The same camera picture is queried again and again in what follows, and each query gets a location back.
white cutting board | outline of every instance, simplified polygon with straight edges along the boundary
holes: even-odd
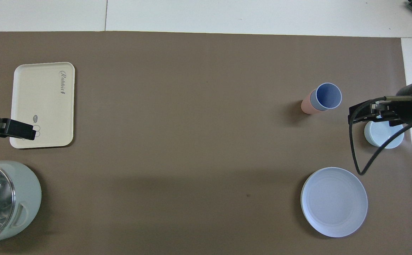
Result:
[[[74,81],[71,63],[23,64],[14,72],[11,118],[33,125],[32,140],[10,138],[18,149],[61,147],[74,137]]]

cup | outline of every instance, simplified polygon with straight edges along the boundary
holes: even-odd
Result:
[[[306,114],[315,114],[337,108],[342,102],[342,92],[333,83],[323,83],[308,94],[300,107]]]

black cable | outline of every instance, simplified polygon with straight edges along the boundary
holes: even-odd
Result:
[[[350,146],[351,146],[351,152],[352,152],[352,159],[354,160],[354,165],[355,165],[355,169],[357,170],[357,173],[359,175],[363,175],[366,173],[366,171],[368,171],[368,168],[371,166],[371,164],[373,163],[373,161],[376,159],[376,157],[380,154],[380,152],[382,152],[382,150],[389,144],[391,143],[396,137],[398,137],[400,134],[404,133],[405,131],[409,130],[412,128],[412,123],[408,124],[407,126],[405,126],[404,128],[402,128],[400,131],[396,132],[394,135],[392,135],[387,141],[385,141],[377,150],[376,152],[374,152],[373,156],[371,156],[370,160],[368,161],[368,163],[366,163],[365,167],[363,168],[363,171],[360,171],[358,162],[357,162],[357,158],[355,156],[355,149],[354,149],[354,141],[352,138],[352,124],[354,122],[355,116],[357,116],[357,114],[365,107],[368,107],[369,105],[371,105],[372,103],[376,103],[377,101],[383,101],[386,100],[386,97],[379,97],[379,98],[375,98],[374,100],[368,100],[366,102],[364,102],[363,104],[361,104],[358,108],[356,108],[356,110],[354,111],[354,113],[351,115],[350,117],[350,121],[349,121],[349,140],[350,140]]]

white electric pot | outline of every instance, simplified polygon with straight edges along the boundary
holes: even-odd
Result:
[[[0,240],[24,230],[41,205],[41,186],[22,163],[0,161]]]

pot handle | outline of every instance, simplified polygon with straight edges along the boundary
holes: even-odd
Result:
[[[10,227],[12,228],[21,227],[27,222],[27,220],[28,220],[27,206],[25,205],[25,202],[19,202],[19,205],[17,207],[16,217],[14,218],[14,221],[12,221],[12,224]]]

